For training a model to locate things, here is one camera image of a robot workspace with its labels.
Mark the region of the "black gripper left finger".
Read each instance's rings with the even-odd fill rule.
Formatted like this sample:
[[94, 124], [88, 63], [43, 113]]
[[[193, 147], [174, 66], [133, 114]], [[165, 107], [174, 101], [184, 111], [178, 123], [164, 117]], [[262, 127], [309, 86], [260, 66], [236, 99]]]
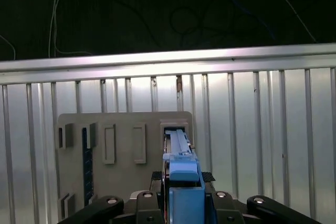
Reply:
[[60, 223], [165, 223], [161, 172], [153, 172], [150, 189], [134, 192], [124, 201], [117, 196], [104, 196], [94, 200]]

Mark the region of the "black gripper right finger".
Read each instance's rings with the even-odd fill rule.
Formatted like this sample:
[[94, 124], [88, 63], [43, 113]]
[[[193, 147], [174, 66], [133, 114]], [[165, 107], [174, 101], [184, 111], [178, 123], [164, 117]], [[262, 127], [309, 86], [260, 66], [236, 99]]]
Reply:
[[205, 182], [206, 223], [318, 224], [319, 222], [263, 195], [251, 196], [245, 203], [225, 191], [216, 191], [210, 172], [202, 172]]

